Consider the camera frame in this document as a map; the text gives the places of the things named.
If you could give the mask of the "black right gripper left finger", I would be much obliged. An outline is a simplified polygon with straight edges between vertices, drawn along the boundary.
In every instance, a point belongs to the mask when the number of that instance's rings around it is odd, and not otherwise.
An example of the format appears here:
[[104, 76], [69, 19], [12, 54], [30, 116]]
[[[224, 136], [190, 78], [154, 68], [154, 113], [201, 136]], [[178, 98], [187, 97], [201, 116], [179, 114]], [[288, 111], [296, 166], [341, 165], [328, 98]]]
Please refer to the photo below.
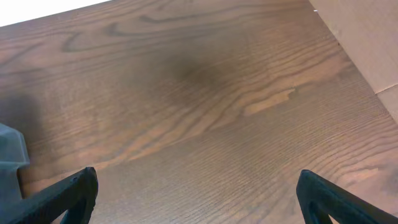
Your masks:
[[52, 223], [64, 215], [62, 223], [87, 224], [97, 195], [95, 168], [86, 167], [2, 211], [1, 223]]

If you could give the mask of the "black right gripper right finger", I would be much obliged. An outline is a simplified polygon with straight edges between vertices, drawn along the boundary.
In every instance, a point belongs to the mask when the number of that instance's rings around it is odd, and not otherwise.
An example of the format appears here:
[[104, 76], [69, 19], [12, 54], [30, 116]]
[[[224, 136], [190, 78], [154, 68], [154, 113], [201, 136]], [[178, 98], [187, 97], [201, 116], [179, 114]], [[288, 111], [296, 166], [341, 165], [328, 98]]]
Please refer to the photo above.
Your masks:
[[302, 170], [296, 194], [306, 224], [395, 224], [397, 217], [367, 203], [310, 170]]

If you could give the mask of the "clear plastic storage bin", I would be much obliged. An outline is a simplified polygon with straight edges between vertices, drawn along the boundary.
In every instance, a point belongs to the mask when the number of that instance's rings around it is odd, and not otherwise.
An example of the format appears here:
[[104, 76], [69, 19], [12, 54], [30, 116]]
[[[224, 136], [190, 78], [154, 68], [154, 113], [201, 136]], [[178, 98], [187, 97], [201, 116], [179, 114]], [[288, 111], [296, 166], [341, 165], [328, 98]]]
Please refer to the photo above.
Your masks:
[[24, 136], [16, 129], [1, 124], [1, 210], [22, 199], [17, 170], [30, 160]]

